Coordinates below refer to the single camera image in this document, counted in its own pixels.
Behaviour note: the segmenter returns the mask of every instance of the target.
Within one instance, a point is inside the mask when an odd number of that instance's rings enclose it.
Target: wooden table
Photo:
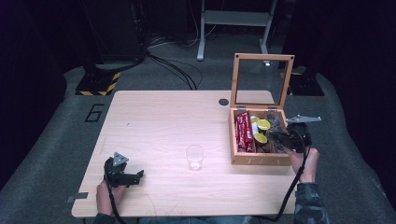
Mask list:
[[[252,99],[257,92],[238,97]],[[276,214],[289,188],[291,167],[231,165],[230,91],[117,91],[75,201],[74,217],[94,217],[96,186],[114,152],[129,158],[126,174],[144,170],[118,209],[122,217],[193,217]],[[271,95],[260,95],[260,99]],[[184,151],[205,148],[201,171],[188,168]],[[285,213],[293,213],[290,197]]]

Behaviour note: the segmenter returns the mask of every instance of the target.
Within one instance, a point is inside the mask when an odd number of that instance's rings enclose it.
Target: person's left hand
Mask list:
[[[126,186],[118,186],[116,188],[112,188],[112,193],[114,196],[114,202],[116,206],[120,204],[122,194],[125,189]],[[111,201],[108,195],[108,189],[105,180],[103,180],[96,187],[96,203],[97,203],[98,213],[105,214],[108,216],[113,215],[113,208],[111,207]]]

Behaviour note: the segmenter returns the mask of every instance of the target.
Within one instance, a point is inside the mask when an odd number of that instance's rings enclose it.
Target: hinge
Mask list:
[[[236,107],[236,110],[243,110],[243,111],[245,111],[245,110],[247,110],[247,108],[246,108],[244,105],[239,105],[239,106]]]

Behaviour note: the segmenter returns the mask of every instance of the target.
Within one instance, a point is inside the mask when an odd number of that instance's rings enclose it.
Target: sleeve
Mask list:
[[[297,185],[294,223],[330,223],[316,183]]]
[[[111,217],[101,213],[96,214],[96,217],[93,220],[93,224],[115,224],[115,223],[116,223],[115,217]]]

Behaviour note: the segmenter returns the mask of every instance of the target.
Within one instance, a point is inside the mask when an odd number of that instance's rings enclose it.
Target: black base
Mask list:
[[[290,94],[302,96],[324,96],[315,77],[292,75],[289,82]]]
[[[106,71],[99,68],[94,72],[86,72],[76,87],[76,91],[107,91],[117,73],[117,71]]]

